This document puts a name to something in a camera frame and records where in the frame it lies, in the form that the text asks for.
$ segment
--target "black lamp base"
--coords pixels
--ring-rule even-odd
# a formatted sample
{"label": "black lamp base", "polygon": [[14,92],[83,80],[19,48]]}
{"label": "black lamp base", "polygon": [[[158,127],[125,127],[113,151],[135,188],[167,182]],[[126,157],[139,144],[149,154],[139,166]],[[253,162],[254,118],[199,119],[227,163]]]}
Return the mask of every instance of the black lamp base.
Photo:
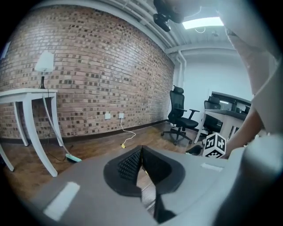
{"label": "black lamp base", "polygon": [[40,83],[39,89],[45,89],[45,87],[44,87],[44,76],[41,76],[41,83]]}

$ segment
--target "black and white cube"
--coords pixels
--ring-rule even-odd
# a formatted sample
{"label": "black and white cube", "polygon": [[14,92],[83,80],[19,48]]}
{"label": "black and white cube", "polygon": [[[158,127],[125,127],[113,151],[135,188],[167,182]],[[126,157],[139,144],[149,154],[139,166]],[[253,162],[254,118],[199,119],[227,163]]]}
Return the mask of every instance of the black and white cube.
{"label": "black and white cube", "polygon": [[218,133],[207,136],[203,149],[203,156],[209,158],[220,158],[226,153],[226,140]]}

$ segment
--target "chair armrest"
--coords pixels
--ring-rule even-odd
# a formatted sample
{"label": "chair armrest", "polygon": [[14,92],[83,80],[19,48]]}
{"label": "chair armrest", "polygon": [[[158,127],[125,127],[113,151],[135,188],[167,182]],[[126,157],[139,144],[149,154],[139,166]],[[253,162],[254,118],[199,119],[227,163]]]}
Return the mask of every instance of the chair armrest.
{"label": "chair armrest", "polygon": [[198,110],[193,110],[193,109],[189,109],[191,111],[191,115],[189,116],[189,119],[191,119],[194,115],[195,112],[200,112]]}
{"label": "chair armrest", "polygon": [[187,112],[187,110],[185,110],[185,109],[181,109],[181,108],[174,108],[174,109],[176,109],[176,110],[178,110],[178,111],[184,111],[184,112]]}

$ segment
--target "brick wall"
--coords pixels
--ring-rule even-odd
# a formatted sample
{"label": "brick wall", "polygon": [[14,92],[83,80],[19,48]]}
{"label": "brick wall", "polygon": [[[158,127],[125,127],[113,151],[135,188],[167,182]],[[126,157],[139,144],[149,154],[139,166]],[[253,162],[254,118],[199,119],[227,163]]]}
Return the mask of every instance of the brick wall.
{"label": "brick wall", "polygon": [[[54,53],[54,71],[45,76],[45,87],[58,90],[63,137],[118,130],[119,113],[125,114],[126,128],[165,119],[174,64],[126,21],[78,6],[30,12],[1,60],[0,91],[38,88],[41,72],[34,67],[43,50]],[[42,100],[34,101],[33,108],[39,137],[53,136]],[[110,120],[104,119],[106,111]],[[0,136],[20,137],[12,104],[0,107]]]}

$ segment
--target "black shoe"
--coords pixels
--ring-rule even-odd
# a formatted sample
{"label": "black shoe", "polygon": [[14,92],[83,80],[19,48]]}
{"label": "black shoe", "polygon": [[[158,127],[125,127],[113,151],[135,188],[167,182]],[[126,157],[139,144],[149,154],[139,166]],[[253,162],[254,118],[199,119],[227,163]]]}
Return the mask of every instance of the black shoe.
{"label": "black shoe", "polygon": [[200,145],[196,145],[192,147],[190,150],[186,151],[186,154],[191,154],[191,155],[199,155],[200,152],[202,151],[202,147]]}

